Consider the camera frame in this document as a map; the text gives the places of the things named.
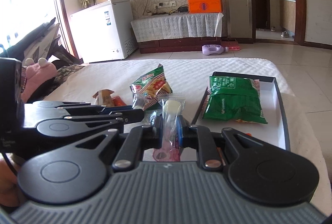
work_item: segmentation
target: white floor tile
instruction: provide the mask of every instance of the white floor tile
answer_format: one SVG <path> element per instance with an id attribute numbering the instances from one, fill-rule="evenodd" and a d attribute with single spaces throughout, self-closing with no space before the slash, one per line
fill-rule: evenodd
<path id="1" fill-rule="evenodd" d="M 327 172 L 332 180 L 332 111 L 307 113 L 306 116 L 322 148 Z"/>
<path id="2" fill-rule="evenodd" d="M 240 44 L 240 47 L 240 51 L 234 51 L 235 57 L 264 58 L 274 64 L 298 65 L 292 58 L 295 45 L 255 43 Z"/>
<path id="3" fill-rule="evenodd" d="M 234 57 L 233 51 L 224 52 L 220 55 L 203 55 L 202 52 L 173 52 L 170 59 L 205 59 L 205 58 L 225 58 Z"/>
<path id="4" fill-rule="evenodd" d="M 141 59 L 169 59 L 172 53 L 151 53 L 141 54 L 139 49 L 128 56 L 125 60 L 141 60 Z"/>
<path id="5" fill-rule="evenodd" d="M 332 50 L 295 45 L 292 57 L 299 65 L 332 67 Z"/>
<path id="6" fill-rule="evenodd" d="M 304 66 L 304 69 L 332 102 L 332 68 Z"/>
<path id="7" fill-rule="evenodd" d="M 256 39 L 269 39 L 269 40 L 290 40 L 294 41 L 294 38 L 289 36 L 284 38 L 281 36 L 282 31 L 272 32 L 268 29 L 256 29 Z"/>
<path id="8" fill-rule="evenodd" d="M 332 103 L 303 66 L 277 65 L 303 106 L 304 112 L 332 110 Z"/>

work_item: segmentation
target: power outlet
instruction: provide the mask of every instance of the power outlet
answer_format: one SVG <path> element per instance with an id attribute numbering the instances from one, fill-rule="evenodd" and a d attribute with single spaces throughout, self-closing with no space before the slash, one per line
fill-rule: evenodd
<path id="1" fill-rule="evenodd" d="M 153 4 L 153 9 L 162 9 L 162 8 L 169 8 L 169 7 L 176 7 L 176 1 L 168 1 L 168 2 L 161 2 Z"/>

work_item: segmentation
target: green snack bag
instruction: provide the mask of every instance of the green snack bag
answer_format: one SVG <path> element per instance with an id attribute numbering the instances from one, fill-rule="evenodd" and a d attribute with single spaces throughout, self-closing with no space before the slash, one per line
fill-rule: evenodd
<path id="1" fill-rule="evenodd" d="M 202 107 L 204 119 L 267 124 L 259 100 L 259 80 L 210 76 L 208 92 Z"/>
<path id="2" fill-rule="evenodd" d="M 143 110 L 158 109 L 160 107 L 158 96 L 172 93 L 172 89 L 166 81 L 163 65 L 161 64 L 156 69 L 139 77 L 132 83 L 130 89 L 134 93 L 134 99 L 143 98 Z"/>

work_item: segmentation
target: open box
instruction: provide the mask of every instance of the open box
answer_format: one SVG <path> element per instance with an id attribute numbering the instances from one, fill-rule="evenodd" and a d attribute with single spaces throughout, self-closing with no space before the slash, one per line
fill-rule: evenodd
<path id="1" fill-rule="evenodd" d="M 201 118 L 203 102 L 208 94 L 204 93 L 200 106 L 192 120 L 192 124 L 206 126 L 213 132 L 221 132 L 225 127 L 231 127 L 244 133 L 250 133 L 253 137 L 278 146 L 289 151 L 289 134 L 287 119 L 283 108 L 283 101 L 275 77 L 248 75 L 228 72 L 214 72 L 213 76 L 230 76 L 239 78 L 259 79 L 261 87 L 261 106 L 268 124 L 239 123 L 235 120 L 217 121 Z"/>

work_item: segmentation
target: slipper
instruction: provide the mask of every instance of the slipper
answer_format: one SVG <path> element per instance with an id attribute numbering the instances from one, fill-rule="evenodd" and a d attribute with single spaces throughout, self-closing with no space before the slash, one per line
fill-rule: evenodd
<path id="1" fill-rule="evenodd" d="M 287 31 L 284 31 L 282 34 L 281 34 L 282 37 L 284 38 L 287 38 L 289 37 L 289 34 L 287 33 Z"/>

